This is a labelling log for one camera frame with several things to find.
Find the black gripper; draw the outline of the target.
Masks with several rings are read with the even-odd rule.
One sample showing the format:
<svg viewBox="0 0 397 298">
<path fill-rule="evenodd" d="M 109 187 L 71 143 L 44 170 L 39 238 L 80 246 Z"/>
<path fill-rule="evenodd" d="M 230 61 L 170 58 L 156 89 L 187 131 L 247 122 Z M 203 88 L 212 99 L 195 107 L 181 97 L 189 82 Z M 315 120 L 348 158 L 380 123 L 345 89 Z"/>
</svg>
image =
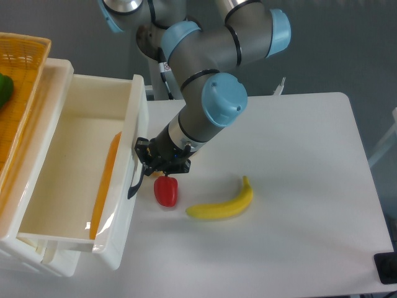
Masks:
<svg viewBox="0 0 397 298">
<path fill-rule="evenodd" d="M 162 171 L 170 174 L 185 174 L 190 171 L 190 142 L 183 149 L 177 148 L 170 140 L 157 141 L 138 137 L 134 151 L 142 165 L 145 165 L 145 175 Z"/>
</svg>

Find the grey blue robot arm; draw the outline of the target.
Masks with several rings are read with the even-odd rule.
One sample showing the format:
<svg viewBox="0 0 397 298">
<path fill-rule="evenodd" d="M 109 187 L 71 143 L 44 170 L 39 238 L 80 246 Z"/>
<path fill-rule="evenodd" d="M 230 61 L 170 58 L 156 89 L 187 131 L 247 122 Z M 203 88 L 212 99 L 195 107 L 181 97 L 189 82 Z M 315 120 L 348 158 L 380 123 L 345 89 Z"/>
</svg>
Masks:
<svg viewBox="0 0 397 298">
<path fill-rule="evenodd" d="M 140 26 L 137 38 L 148 58 L 168 66 L 185 101 L 155 138 L 139 138 L 142 174 L 188 173 L 190 157 L 245 110 L 248 95 L 230 71 L 284 51 L 291 25 L 279 9 L 261 1 L 218 1 L 223 25 L 204 31 L 187 16 L 186 1 L 100 1 L 114 32 Z"/>
</svg>

